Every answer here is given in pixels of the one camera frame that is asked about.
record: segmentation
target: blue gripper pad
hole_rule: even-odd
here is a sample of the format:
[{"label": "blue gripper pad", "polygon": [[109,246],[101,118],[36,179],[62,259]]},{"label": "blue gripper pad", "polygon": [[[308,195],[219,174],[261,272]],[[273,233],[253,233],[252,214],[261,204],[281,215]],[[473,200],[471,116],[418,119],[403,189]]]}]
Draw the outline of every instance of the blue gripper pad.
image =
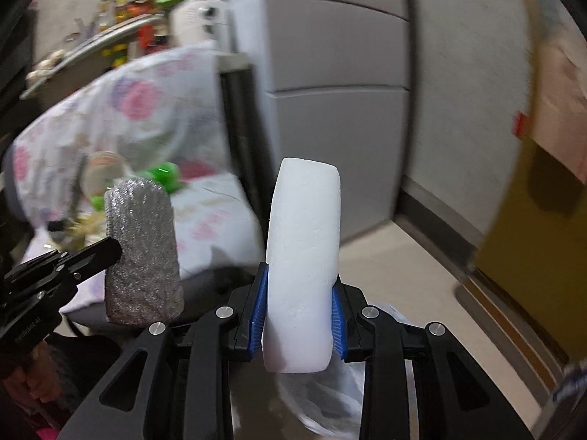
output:
[{"label": "blue gripper pad", "polygon": [[260,338],[263,334],[265,325],[265,314],[267,314],[267,284],[269,279],[269,265],[265,267],[265,272],[260,279],[259,291],[255,300],[255,307],[251,315],[251,325],[249,328],[249,346],[248,351],[251,359],[260,349]]},{"label": "blue gripper pad", "polygon": [[332,288],[332,340],[334,343],[334,349],[336,349],[340,358],[342,360],[346,359],[346,323],[342,314],[338,294],[334,288]]}]

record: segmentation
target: clear plastic bag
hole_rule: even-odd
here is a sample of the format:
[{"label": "clear plastic bag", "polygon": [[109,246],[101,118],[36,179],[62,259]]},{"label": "clear plastic bag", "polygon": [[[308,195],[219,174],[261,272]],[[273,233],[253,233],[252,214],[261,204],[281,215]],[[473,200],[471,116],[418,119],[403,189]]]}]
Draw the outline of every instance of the clear plastic bag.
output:
[{"label": "clear plastic bag", "polygon": [[[374,305],[398,322],[409,324],[390,305]],[[406,364],[406,372],[408,395],[415,398],[414,383],[410,381],[414,377],[411,363]],[[292,413],[312,432],[340,440],[359,438],[364,385],[365,363],[345,364],[336,352],[322,372],[277,374],[280,398]]]}]

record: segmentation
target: human hand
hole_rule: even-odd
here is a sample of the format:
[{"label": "human hand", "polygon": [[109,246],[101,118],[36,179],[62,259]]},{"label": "human hand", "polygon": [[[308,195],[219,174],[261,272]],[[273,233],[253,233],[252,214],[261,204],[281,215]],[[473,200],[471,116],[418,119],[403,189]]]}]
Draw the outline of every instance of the human hand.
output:
[{"label": "human hand", "polygon": [[4,380],[4,386],[13,400],[27,406],[30,398],[43,403],[51,402],[61,395],[57,365],[49,355],[49,346],[42,341],[31,352],[32,362],[26,369],[17,367]]}]

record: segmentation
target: white sponge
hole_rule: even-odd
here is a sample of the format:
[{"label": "white sponge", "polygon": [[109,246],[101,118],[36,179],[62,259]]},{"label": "white sponge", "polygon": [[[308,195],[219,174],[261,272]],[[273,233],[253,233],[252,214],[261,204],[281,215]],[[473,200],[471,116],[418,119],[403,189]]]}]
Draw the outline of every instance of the white sponge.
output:
[{"label": "white sponge", "polygon": [[338,170],[320,162],[284,159],[267,241],[263,359],[269,372],[319,372],[328,366],[339,246]]}]

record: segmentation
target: beige tile floor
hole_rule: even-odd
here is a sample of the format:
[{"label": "beige tile floor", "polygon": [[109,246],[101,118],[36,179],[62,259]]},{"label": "beige tile floor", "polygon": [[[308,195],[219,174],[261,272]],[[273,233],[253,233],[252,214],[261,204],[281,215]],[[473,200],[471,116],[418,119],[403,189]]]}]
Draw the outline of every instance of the beige tile floor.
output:
[{"label": "beige tile floor", "polygon": [[[358,286],[368,301],[391,304],[411,323],[445,324],[500,387],[527,426],[539,406],[504,356],[454,297],[457,284],[409,235],[389,223],[343,246],[340,277]],[[241,427],[236,440],[318,440],[278,398],[275,379],[256,360],[236,375],[233,401]]]}]

